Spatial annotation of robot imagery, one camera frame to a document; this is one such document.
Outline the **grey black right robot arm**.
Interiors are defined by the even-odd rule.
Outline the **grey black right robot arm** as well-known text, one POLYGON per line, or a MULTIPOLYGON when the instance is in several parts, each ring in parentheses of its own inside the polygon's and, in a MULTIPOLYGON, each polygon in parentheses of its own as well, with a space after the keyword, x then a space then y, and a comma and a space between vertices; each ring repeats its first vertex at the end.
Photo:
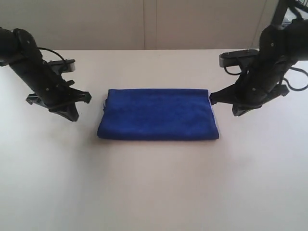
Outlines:
POLYGON ((286 27, 270 25, 261 33, 258 50, 220 54, 220 67, 238 66, 241 71, 234 84, 210 94, 210 103, 231 104, 233 115, 242 116, 280 96, 286 96, 290 90, 306 90, 307 86, 292 87, 284 76, 289 70, 307 75, 307 71, 294 66, 307 59, 307 20, 295 20, 286 27))

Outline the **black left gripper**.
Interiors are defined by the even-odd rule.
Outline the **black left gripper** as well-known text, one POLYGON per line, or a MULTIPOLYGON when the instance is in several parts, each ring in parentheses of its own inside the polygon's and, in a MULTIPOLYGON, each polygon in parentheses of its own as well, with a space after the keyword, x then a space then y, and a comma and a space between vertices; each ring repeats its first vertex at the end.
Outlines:
POLYGON ((75 103, 90 103, 92 99, 89 92, 71 88, 71 82, 53 72, 43 59, 22 59, 13 62, 11 69, 33 91, 26 99, 29 104, 43 106, 69 121, 76 122, 79 118, 75 103))

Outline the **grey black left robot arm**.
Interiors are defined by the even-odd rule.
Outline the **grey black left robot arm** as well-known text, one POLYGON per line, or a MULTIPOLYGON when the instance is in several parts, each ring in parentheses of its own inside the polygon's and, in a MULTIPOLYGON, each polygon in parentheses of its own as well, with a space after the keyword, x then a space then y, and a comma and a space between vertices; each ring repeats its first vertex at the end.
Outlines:
POLYGON ((90 103, 91 94, 72 88, 74 81, 62 78, 63 73, 74 72, 75 60, 61 57, 47 62, 42 50, 26 30, 1 28, 0 65, 8 65, 33 91, 26 101, 76 122, 79 118, 76 103, 90 103))

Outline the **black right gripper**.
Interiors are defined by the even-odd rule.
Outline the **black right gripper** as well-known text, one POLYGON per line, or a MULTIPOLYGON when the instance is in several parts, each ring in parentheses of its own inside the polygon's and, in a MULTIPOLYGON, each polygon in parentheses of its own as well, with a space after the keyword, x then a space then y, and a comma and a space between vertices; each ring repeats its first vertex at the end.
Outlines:
POLYGON ((242 116, 259 109, 263 104, 289 92, 287 87, 282 85, 282 79, 288 70, 289 60, 283 56, 257 55, 242 71, 234 85, 210 94, 210 103, 232 104, 234 116, 242 116))

